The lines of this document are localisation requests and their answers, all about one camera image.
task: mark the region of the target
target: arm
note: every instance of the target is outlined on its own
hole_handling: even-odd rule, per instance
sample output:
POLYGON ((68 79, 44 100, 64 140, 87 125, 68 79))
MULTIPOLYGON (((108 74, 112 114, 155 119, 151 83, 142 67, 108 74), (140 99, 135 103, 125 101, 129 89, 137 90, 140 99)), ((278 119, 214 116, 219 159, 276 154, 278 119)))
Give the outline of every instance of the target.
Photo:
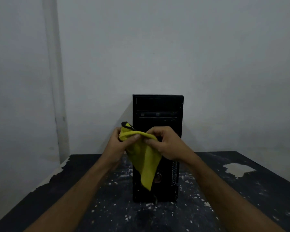
POLYGON ((165 158, 184 162, 221 222, 230 232, 284 231, 259 209, 245 200, 198 157, 170 127, 153 127, 147 133, 162 142, 146 140, 165 158))
POLYGON ((25 232, 74 231, 108 173, 114 170, 125 151, 140 135, 119 142, 116 128, 99 160, 52 207, 44 212, 25 232))

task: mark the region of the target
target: hand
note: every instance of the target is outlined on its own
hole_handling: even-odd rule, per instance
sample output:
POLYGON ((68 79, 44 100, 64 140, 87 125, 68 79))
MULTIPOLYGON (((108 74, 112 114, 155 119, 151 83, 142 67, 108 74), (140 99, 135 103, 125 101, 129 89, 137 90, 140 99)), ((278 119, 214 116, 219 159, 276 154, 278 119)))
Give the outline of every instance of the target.
POLYGON ((182 139, 169 127, 152 127, 149 134, 161 136, 162 142, 154 139, 145 139, 145 143, 157 149, 165 158, 189 163, 189 156, 194 152, 182 141, 182 139))
POLYGON ((141 135, 136 134, 123 142, 118 140, 120 134, 120 128, 115 128, 112 136, 110 137, 102 156, 100 157, 101 161, 104 161, 107 165, 112 167, 112 169, 116 168, 120 163, 120 159, 124 154, 125 149, 131 144, 135 143, 137 140, 141 138, 141 135))

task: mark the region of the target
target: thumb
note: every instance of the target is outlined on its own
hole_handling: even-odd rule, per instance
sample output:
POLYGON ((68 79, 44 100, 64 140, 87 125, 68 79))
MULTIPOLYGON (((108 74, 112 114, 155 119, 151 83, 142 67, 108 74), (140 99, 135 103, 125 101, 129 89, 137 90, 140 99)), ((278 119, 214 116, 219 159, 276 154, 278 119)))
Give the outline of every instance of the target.
POLYGON ((154 139, 144 139, 144 142, 148 146, 150 146, 152 148, 155 148, 159 152, 162 152, 162 146, 163 146, 163 143, 162 142, 156 141, 154 139))
POLYGON ((136 134, 136 135, 133 135, 133 136, 127 138, 121 144, 124 146, 124 148, 127 148, 128 146, 136 143, 136 141, 139 140, 140 138, 141 138, 141 135, 136 134))

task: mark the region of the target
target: worn table surface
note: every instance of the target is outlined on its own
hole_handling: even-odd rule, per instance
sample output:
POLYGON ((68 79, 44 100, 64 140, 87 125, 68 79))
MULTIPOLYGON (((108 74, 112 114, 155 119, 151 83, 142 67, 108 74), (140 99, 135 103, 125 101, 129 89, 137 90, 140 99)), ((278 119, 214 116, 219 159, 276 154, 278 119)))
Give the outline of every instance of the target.
MULTIPOLYGON (((197 153, 222 179, 253 205, 290 231, 290 182, 238 152, 197 153), (255 171, 236 177, 225 164, 255 171)), ((23 231, 53 205, 100 155, 72 155, 63 171, 28 194, 0 220, 0 232, 23 231)), ((181 167, 176 203, 132 201, 132 166, 127 159, 113 172, 89 206, 76 231, 225 231, 193 176, 181 167)))

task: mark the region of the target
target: left hand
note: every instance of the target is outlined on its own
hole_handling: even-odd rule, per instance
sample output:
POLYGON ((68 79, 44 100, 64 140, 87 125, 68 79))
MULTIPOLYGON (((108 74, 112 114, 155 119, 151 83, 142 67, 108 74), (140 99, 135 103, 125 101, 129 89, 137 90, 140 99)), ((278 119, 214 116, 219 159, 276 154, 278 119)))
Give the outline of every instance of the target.
POLYGON ((121 128, 115 128, 102 156, 100 157, 112 169, 115 169, 123 156, 125 149, 141 138, 140 134, 133 135, 123 142, 118 140, 121 128))

